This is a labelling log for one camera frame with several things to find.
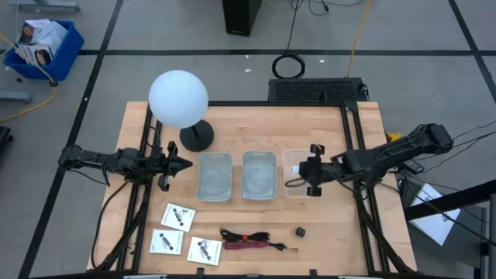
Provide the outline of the black chair base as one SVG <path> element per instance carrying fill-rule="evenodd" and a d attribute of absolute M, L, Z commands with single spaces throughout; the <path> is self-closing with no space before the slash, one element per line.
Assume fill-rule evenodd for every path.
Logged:
<path fill-rule="evenodd" d="M 4 153 L 7 144 L 13 139 L 11 129 L 6 126 L 0 126 L 0 156 Z"/>

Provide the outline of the clear plastic bin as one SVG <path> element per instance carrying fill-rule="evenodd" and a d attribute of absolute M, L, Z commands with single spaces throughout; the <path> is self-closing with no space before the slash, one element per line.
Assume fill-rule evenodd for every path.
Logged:
<path fill-rule="evenodd" d="M 289 188 L 285 186 L 285 183 L 289 180 L 300 178 L 299 172 L 292 173 L 291 168 L 299 166 L 299 163 L 306 161 L 308 157 L 313 157 L 314 154 L 306 149 L 289 149 L 285 150 L 282 155 L 282 167 L 283 167 L 283 186 L 284 195 L 287 198 L 307 198 L 307 187 L 309 184 L 303 184 L 298 187 Z"/>

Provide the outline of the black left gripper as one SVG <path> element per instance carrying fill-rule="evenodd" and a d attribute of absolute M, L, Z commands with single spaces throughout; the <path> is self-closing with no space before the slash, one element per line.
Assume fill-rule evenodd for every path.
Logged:
<path fill-rule="evenodd" d="M 174 141 L 170 141 L 167 144 L 167 152 L 167 155 L 160 155 L 160 159 L 157 164 L 158 170 L 156 171 L 156 173 L 159 174 L 157 185 L 161 191 L 169 190 L 169 177 L 175 177 L 177 173 L 192 167 L 192 162 L 190 160 L 186 160 L 177 155 L 178 148 Z"/>

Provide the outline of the black computer tower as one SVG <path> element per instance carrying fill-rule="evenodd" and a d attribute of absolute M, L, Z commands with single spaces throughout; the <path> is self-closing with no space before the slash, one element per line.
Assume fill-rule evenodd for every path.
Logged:
<path fill-rule="evenodd" d="M 222 0 L 226 32 L 250 36 L 262 0 Z"/>

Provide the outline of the black metal beam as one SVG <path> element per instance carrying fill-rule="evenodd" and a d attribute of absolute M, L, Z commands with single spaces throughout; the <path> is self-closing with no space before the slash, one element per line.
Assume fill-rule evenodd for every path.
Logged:
<path fill-rule="evenodd" d="M 496 180 L 411 206 L 405 210 L 405 217 L 409 221 L 435 215 L 440 212 L 448 212 L 468 205 L 488 202 L 492 194 L 496 194 Z"/>

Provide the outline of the black metal table frame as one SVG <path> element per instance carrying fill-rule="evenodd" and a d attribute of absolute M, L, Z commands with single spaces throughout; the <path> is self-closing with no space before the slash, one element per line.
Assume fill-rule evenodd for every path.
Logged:
<path fill-rule="evenodd" d="M 245 102 L 234 106 L 226 102 L 210 106 L 205 115 L 215 130 L 208 152 L 226 152 L 232 156 L 232 196 L 228 201 L 210 202 L 196 198 L 198 153 L 184 149 L 179 143 L 178 129 L 164 126 L 162 144 L 171 140 L 178 145 L 178 156 L 193 166 L 170 178 L 170 190 L 161 191 L 155 177 L 145 225 L 141 226 L 143 243 L 135 235 L 123 251 L 124 269 L 133 267 L 142 274 L 193 274 L 205 268 L 211 274 L 319 275 L 367 274 L 363 241 L 356 202 L 352 193 L 336 182 L 322 186 L 320 198 L 287 198 L 284 195 L 282 155 L 289 149 L 306 149 L 312 143 L 325 146 L 325 157 L 345 151 L 342 113 L 339 107 L 268 105 L 267 102 Z M 278 189 L 271 201 L 253 201 L 241 195 L 243 154 L 247 150 L 270 151 L 277 155 Z M 95 263 L 100 264 L 119 240 L 124 230 L 132 191 L 126 185 L 108 204 L 95 247 Z M 412 269 L 417 270 L 401 199 L 398 193 L 383 185 L 375 188 L 382 230 L 396 253 Z M 168 229 L 160 224 L 169 203 L 196 211 L 190 232 L 185 233 L 181 255 L 150 253 L 154 229 Z M 268 231 L 271 239 L 284 243 L 287 250 L 271 247 L 237 251 L 222 249 L 219 265 L 211 266 L 187 261 L 193 236 L 221 240 L 219 228 L 236 233 Z M 305 229 L 303 238 L 295 235 Z"/>

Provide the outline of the grey plastic bin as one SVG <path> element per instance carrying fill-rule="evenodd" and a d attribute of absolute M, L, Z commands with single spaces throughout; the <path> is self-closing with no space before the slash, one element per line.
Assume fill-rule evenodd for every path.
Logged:
<path fill-rule="evenodd" d="M 243 154 L 241 195 L 268 201 L 277 196 L 277 156 L 273 152 L 246 151 Z"/>
<path fill-rule="evenodd" d="M 229 153 L 200 153 L 196 198 L 227 202 L 232 196 L 233 162 Z"/>

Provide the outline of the blue plastic crate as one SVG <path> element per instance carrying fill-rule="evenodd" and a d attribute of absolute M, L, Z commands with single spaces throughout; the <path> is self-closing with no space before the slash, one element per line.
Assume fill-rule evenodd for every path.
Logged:
<path fill-rule="evenodd" d="M 78 54 L 84 44 L 84 38 L 77 31 L 72 21 L 57 20 L 67 30 L 51 63 L 42 68 L 55 80 L 64 81 L 68 76 Z M 27 64 L 14 50 L 10 50 L 3 64 L 28 79 L 47 80 L 48 77 L 34 65 Z"/>

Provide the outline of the grey metal desk foot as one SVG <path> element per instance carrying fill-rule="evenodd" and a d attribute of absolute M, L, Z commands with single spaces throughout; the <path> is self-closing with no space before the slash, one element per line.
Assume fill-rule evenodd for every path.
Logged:
<path fill-rule="evenodd" d="M 81 7 L 75 0 L 6 0 L 16 8 L 39 9 L 69 9 L 80 12 Z"/>
<path fill-rule="evenodd" d="M 0 90 L 0 101 L 13 101 L 30 104 L 32 100 L 32 95 L 28 92 Z"/>

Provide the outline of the white paper bag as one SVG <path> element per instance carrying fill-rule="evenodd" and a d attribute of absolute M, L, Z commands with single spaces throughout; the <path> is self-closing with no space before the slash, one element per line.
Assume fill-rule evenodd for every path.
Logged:
<path fill-rule="evenodd" d="M 55 54 L 66 34 L 67 30 L 61 24 L 50 21 L 33 37 L 33 41 L 49 47 L 51 53 Z"/>

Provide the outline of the white printed box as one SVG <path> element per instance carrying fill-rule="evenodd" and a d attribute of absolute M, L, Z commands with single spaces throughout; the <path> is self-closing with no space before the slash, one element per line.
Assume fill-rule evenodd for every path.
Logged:
<path fill-rule="evenodd" d="M 30 65 L 44 67 L 50 65 L 53 60 L 51 49 L 43 44 L 20 45 L 18 49 L 19 56 Z"/>
<path fill-rule="evenodd" d="M 19 37 L 20 44 L 30 44 L 32 38 L 41 32 L 48 24 L 50 24 L 49 19 L 28 19 L 25 20 L 22 29 L 21 35 Z"/>

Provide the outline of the white printed booklet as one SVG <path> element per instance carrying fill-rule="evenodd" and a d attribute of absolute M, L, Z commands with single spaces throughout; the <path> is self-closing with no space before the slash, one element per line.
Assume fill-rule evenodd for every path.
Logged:
<path fill-rule="evenodd" d="M 150 253 L 180 255 L 184 232 L 154 229 L 150 242 Z"/>
<path fill-rule="evenodd" d="M 221 241 L 193 236 L 187 254 L 187 261 L 218 266 L 221 252 Z"/>
<path fill-rule="evenodd" d="M 169 203 L 160 224 L 188 233 L 195 218 L 195 213 L 194 209 Z"/>

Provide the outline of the black power adapter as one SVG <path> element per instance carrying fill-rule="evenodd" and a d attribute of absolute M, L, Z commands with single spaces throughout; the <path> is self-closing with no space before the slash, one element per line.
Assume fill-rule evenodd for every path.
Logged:
<path fill-rule="evenodd" d="M 414 175 L 422 173 L 425 168 L 417 163 L 415 160 L 406 160 L 403 162 L 404 169 L 413 173 Z"/>

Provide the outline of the black perforated computer case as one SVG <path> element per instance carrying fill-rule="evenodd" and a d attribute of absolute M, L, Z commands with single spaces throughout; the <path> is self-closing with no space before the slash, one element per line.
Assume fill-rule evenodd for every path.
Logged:
<path fill-rule="evenodd" d="M 269 80 L 268 100 L 273 102 L 366 102 L 367 86 L 359 77 Z"/>

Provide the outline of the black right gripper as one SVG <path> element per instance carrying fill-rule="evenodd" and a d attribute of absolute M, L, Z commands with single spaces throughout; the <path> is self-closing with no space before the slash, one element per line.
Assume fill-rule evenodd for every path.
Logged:
<path fill-rule="evenodd" d="M 321 196 L 321 184 L 332 182 L 335 177 L 332 173 L 331 163 L 323 163 L 321 155 L 325 153 L 325 147 L 319 144 L 312 144 L 310 152 L 314 154 L 313 157 L 308 157 L 306 161 L 299 163 L 299 175 L 303 180 L 307 180 L 309 186 L 307 187 L 307 196 Z"/>

